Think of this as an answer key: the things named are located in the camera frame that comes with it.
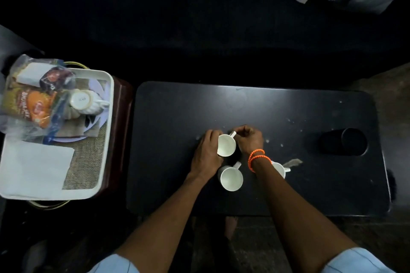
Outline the person's left hand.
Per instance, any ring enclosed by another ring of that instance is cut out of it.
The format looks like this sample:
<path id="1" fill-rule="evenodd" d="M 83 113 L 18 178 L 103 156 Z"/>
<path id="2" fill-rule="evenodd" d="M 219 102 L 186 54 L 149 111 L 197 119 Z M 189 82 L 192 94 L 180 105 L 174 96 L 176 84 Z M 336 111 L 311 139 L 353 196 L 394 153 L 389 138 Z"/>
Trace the person's left hand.
<path id="1" fill-rule="evenodd" d="M 200 140 L 187 179 L 199 179 L 206 184 L 223 163 L 223 158 L 217 154 L 217 149 L 218 146 L 203 145 Z"/>

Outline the person's right hand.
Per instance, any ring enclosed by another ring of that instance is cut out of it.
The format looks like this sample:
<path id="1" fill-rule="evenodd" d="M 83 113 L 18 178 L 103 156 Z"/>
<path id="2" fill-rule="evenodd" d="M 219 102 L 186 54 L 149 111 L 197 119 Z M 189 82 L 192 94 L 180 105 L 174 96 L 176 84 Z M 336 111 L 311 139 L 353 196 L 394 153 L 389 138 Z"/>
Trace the person's right hand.
<path id="1" fill-rule="evenodd" d="M 247 137 L 234 137 L 240 151 L 245 156 L 249 156 L 252 152 L 263 149 L 264 139 L 261 131 L 249 126 L 249 135 Z"/>

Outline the white ceramic cup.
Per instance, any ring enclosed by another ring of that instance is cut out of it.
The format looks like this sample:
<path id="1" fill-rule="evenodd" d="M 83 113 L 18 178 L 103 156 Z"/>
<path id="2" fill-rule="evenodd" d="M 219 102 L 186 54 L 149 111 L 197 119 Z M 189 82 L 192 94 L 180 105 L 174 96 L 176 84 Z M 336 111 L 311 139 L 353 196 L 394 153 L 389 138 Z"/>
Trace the white ceramic cup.
<path id="1" fill-rule="evenodd" d="M 218 136 L 217 154 L 221 157 L 229 157 L 236 151 L 236 141 L 234 139 L 237 133 L 235 131 Z"/>
<path id="2" fill-rule="evenodd" d="M 286 173 L 290 172 L 291 169 L 284 167 L 282 164 L 278 162 L 273 162 L 271 161 L 272 166 L 275 168 L 275 170 L 285 179 Z"/>
<path id="3" fill-rule="evenodd" d="M 243 174 L 239 170 L 241 162 L 236 162 L 233 166 L 223 166 L 218 172 L 218 180 L 222 187 L 229 192 L 238 191 L 243 185 Z"/>
<path id="4" fill-rule="evenodd" d="M 74 89 L 70 93 L 69 105 L 82 115 L 99 115 L 110 106 L 110 102 L 92 90 Z"/>

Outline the person's left forearm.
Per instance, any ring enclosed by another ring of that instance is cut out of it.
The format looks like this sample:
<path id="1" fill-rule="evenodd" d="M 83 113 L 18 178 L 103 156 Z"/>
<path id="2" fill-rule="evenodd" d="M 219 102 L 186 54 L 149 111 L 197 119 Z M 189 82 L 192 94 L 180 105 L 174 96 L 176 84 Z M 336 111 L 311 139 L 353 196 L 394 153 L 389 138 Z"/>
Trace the person's left forearm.
<path id="1" fill-rule="evenodd" d="M 116 250 L 140 273 L 167 273 L 193 205 L 212 176 L 190 172 L 182 186 Z"/>

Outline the dark brown stool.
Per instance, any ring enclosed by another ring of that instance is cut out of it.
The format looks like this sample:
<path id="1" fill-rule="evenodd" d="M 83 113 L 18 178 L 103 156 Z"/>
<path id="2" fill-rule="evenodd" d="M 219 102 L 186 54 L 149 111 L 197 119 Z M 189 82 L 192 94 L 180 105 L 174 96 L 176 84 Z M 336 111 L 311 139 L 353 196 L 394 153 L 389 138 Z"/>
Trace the dark brown stool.
<path id="1" fill-rule="evenodd" d="M 134 100 L 134 88 L 127 81 L 113 76 L 114 109 L 111 120 L 105 172 L 100 190 L 93 196 L 99 198 L 114 193 L 120 186 L 129 154 L 129 133 Z"/>

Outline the white plastic tray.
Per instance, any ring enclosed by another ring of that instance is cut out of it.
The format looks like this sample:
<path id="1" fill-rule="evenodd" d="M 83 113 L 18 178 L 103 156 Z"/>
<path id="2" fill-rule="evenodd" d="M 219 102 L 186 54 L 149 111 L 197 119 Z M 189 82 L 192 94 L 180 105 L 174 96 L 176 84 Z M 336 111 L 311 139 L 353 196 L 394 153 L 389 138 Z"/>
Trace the white plastic tray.
<path id="1" fill-rule="evenodd" d="M 109 106 L 109 113 L 108 113 L 108 120 L 106 121 L 106 135 L 105 135 L 105 146 L 104 152 L 102 157 L 100 175 L 97 185 L 92 189 L 77 189 L 77 190 L 61 190 L 59 193 L 54 193 L 52 197 L 49 198 L 32 198 L 32 197 L 22 197 L 22 196 L 7 196 L 3 193 L 0 193 L 0 196 L 5 199 L 13 199 L 13 200 L 32 200 L 32 201 L 64 201 L 64 200 L 84 200 L 88 198 L 92 198 L 101 188 L 102 179 L 105 172 L 105 164 L 107 159 L 108 153 L 108 144 L 110 140 L 110 130 L 111 130 L 111 120 L 112 114 L 114 109 L 114 79 L 113 77 L 105 71 L 99 70 L 88 70 L 88 69 L 75 69 L 70 68 L 70 70 L 76 75 L 77 79 L 97 79 L 97 80 L 105 80 L 110 84 L 110 106 Z M 4 143 L 6 141 L 14 139 L 12 136 L 6 135 L 4 138 Z M 58 146 L 56 145 L 58 142 L 52 142 L 49 146 Z"/>

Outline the black cup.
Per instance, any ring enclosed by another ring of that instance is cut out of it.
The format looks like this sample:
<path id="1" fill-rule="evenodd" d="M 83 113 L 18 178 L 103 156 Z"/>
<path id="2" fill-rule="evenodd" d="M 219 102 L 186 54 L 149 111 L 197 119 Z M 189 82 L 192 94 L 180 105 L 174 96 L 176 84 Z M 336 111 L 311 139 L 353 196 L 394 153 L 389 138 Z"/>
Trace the black cup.
<path id="1" fill-rule="evenodd" d="M 368 145 L 365 134 L 355 128 L 332 130 L 319 138 L 320 151 L 330 155 L 361 156 Z"/>

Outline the burlap mat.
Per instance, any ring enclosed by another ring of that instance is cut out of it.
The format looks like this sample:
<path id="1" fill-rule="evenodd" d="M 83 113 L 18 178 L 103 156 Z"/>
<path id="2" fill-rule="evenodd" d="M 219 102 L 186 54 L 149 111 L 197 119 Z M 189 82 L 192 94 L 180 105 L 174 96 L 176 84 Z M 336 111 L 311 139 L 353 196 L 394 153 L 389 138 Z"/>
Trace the burlap mat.
<path id="1" fill-rule="evenodd" d="M 92 189 L 97 185 L 105 146 L 106 128 L 106 124 L 100 128 L 98 137 L 87 137 L 69 143 L 56 143 L 58 146 L 74 149 L 63 190 Z"/>

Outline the light blue left sleeve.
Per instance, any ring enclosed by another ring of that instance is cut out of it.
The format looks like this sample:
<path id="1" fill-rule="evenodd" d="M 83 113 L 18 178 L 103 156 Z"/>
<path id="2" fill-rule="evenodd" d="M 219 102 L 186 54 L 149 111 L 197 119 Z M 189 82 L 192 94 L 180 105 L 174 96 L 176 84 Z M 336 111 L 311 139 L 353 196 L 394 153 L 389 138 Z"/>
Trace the light blue left sleeve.
<path id="1" fill-rule="evenodd" d="M 98 262 L 87 273 L 140 273 L 140 271 L 130 260 L 112 254 Z"/>

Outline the light blue sleeve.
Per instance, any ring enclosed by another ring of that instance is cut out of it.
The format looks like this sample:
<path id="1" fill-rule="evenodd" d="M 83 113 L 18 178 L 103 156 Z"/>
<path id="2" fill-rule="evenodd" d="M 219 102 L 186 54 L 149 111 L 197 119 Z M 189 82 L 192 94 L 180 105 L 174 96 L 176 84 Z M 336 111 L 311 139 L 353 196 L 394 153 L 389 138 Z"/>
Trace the light blue sleeve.
<path id="1" fill-rule="evenodd" d="M 321 273 L 396 273 L 364 248 L 351 248 L 331 259 Z"/>
<path id="2" fill-rule="evenodd" d="M 130 260 L 112 254 L 98 262 L 87 273 L 140 273 L 140 271 Z"/>

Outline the dark red packet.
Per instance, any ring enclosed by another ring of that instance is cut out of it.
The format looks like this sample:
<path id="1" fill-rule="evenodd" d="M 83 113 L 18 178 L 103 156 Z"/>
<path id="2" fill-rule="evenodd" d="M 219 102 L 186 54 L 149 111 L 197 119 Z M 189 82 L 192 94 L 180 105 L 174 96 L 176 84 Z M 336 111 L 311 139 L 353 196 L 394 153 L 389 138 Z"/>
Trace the dark red packet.
<path id="1" fill-rule="evenodd" d="M 39 81 L 40 88 L 48 93 L 74 89 L 75 74 L 68 68 L 55 66 L 48 70 Z"/>

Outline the orange snack packet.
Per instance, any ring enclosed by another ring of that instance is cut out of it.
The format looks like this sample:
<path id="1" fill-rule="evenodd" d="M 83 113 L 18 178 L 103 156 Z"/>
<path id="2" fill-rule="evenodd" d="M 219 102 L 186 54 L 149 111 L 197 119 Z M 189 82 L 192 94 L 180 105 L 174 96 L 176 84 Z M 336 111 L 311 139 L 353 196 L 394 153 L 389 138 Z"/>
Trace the orange snack packet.
<path id="1" fill-rule="evenodd" d="M 52 106 L 57 92 L 47 92 L 27 86 L 6 90 L 2 110 L 7 115 L 32 122 L 45 129 L 50 124 Z"/>

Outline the white paper napkin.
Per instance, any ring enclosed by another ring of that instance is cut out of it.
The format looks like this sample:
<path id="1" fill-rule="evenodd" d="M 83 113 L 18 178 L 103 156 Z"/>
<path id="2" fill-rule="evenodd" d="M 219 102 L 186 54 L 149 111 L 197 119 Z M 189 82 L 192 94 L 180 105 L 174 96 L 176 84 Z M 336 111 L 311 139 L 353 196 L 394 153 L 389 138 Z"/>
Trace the white paper napkin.
<path id="1" fill-rule="evenodd" d="M 49 198 L 63 189 L 74 149 L 8 140 L 0 160 L 0 193 Z"/>

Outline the white box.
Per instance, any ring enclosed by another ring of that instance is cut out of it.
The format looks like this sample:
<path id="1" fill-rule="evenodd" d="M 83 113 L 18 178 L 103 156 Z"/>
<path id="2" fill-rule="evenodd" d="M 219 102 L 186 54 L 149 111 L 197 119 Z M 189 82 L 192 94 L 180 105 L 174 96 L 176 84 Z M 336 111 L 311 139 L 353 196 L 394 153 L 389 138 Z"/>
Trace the white box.
<path id="1" fill-rule="evenodd" d="M 54 67 L 53 64 L 43 62 L 31 62 L 22 69 L 15 77 L 19 84 L 30 85 L 40 88 L 40 81 L 44 75 Z"/>

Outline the clear plastic bag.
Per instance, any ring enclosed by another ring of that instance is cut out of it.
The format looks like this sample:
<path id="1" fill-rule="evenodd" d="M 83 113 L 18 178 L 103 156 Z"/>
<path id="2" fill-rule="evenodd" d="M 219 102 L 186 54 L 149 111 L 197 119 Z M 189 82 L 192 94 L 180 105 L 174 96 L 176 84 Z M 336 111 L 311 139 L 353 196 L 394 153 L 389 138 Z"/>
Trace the clear plastic bag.
<path id="1" fill-rule="evenodd" d="M 2 97 L 0 99 L 0 131 L 6 135 L 12 136 L 16 140 L 50 145 L 54 141 L 54 137 L 57 135 L 62 125 L 64 124 L 64 111 L 69 105 L 70 93 L 73 89 L 57 91 L 58 94 L 52 106 L 50 124 L 45 129 L 35 126 L 35 124 L 32 122 L 11 117 L 2 110 L 3 95 L 6 92 L 6 90 L 12 89 L 14 87 L 23 86 L 42 90 L 41 88 L 25 84 L 19 84 L 15 81 L 18 72 L 24 69 L 31 62 L 43 62 L 53 64 L 54 67 L 66 67 L 64 61 L 59 59 L 36 59 L 28 56 L 27 54 L 23 54 L 20 57 L 18 57 L 9 70 L 8 76 L 5 80 L 5 87 L 3 89 Z"/>

